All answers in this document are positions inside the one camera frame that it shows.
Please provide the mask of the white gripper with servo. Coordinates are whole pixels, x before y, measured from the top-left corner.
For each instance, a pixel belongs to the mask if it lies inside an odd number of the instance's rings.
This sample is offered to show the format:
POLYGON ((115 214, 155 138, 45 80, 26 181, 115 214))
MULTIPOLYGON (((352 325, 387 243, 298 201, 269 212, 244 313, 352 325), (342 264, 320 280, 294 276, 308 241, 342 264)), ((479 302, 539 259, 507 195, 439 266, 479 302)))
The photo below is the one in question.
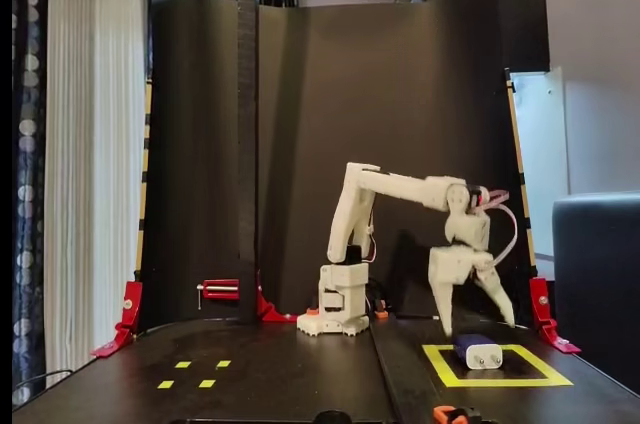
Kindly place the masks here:
POLYGON ((475 283, 499 309, 505 323, 515 326, 513 304, 492 265, 494 257, 465 245, 434 247, 430 250, 430 285, 439 319, 447 337, 452 336, 453 285, 462 285, 474 271, 475 283))

